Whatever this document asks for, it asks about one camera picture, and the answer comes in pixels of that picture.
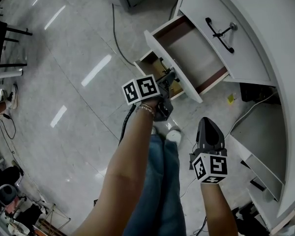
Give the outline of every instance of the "black handle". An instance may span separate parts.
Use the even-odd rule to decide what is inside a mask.
[[[212,22],[211,18],[206,18],[207,25],[210,27],[210,29],[214,33],[213,36],[216,36],[221,41],[222,45],[226,48],[227,51],[229,51],[230,53],[234,53],[234,49],[232,47],[231,48],[227,47],[226,44],[221,40],[220,34],[216,33],[215,30],[212,28],[211,22]]]

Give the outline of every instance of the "yellow object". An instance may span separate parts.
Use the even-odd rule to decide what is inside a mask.
[[[233,94],[231,94],[230,96],[227,97],[227,101],[228,101],[229,105],[233,104],[233,102],[235,101]]]

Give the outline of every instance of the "open drawer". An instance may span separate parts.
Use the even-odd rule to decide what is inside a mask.
[[[199,94],[207,92],[229,74],[215,51],[186,16],[172,19],[152,33],[145,31],[145,36],[154,58],[156,55],[162,61],[160,65],[173,69],[183,91],[199,103],[202,102]],[[153,69],[150,67],[147,71],[146,67],[142,67],[145,74],[154,73]]]
[[[153,51],[149,51],[140,60],[134,62],[134,64],[144,76],[153,74],[156,80],[164,76],[164,71],[167,69]],[[174,100],[183,93],[184,91],[180,84],[174,81],[171,85],[170,99]]]

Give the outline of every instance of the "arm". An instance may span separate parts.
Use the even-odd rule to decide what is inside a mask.
[[[237,236],[232,211],[218,184],[201,184],[210,236]]]
[[[74,236],[122,235],[143,189],[152,126],[152,114],[139,109],[108,165],[96,206]]]

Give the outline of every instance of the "bracelet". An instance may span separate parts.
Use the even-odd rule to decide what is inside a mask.
[[[149,112],[153,115],[153,117],[155,117],[155,111],[153,110],[153,108],[151,108],[151,107],[148,106],[147,104],[142,103],[142,104],[138,107],[137,111],[138,111],[140,108],[149,111]]]

